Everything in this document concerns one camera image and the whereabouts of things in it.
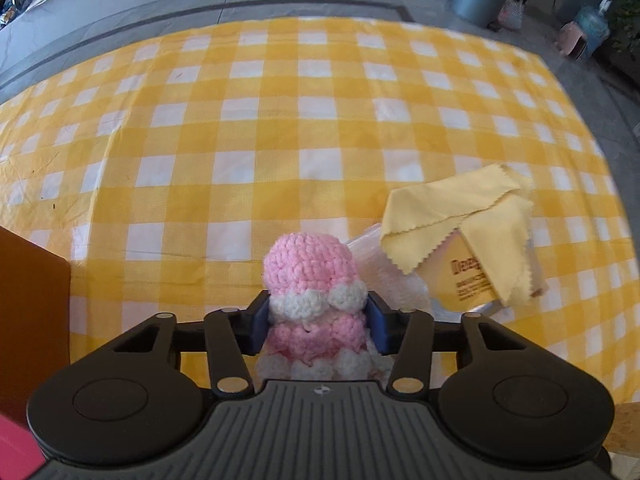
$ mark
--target checkered tablecloth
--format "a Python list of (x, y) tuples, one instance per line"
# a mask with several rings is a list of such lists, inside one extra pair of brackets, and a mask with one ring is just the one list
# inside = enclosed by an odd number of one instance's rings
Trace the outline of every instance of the checkered tablecloth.
[[(498, 319), (640, 400), (625, 214), (532, 54), (372, 20), (229, 23), (81, 63), (3, 104), (0, 131), (0, 224), (71, 261), (73, 358), (158, 311), (246, 306), (282, 233), (347, 240), (396, 187), (506, 161), (535, 182), (548, 292)], [(183, 369), (205, 381), (200, 358)]]

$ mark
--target crocheted doll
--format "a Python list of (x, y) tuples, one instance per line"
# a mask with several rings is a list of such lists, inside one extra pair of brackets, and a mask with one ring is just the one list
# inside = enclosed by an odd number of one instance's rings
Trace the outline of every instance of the crocheted doll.
[(264, 259), (269, 334), (256, 363), (264, 379), (364, 380), (385, 376), (363, 314), (367, 287), (349, 248), (330, 235), (281, 236)]

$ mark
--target gray floor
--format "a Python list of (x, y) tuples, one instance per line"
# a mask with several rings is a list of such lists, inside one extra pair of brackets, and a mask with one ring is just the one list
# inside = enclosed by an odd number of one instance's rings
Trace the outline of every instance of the gray floor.
[[(381, 6), (353, 2), (237, 6), (255, 0), (166, 0), (96, 22), (57, 40), (18, 65), (0, 74), (0, 102), (61, 70), (124, 44), (177, 30), (237, 20), (260, 20), (276, 16), (361, 16), (401, 20), (403, 7), (417, 23), (445, 27), (513, 44), (541, 56), (564, 86), (609, 162), (631, 231), (640, 249), (640, 137), (634, 128), (640, 123), (640, 105), (605, 80), (594, 62), (575, 62), (560, 56), (553, 47), (555, 30), (525, 16), (519, 33), (494, 33), (455, 17), (443, 0), (365, 0)], [(215, 8), (216, 5), (229, 8)]]

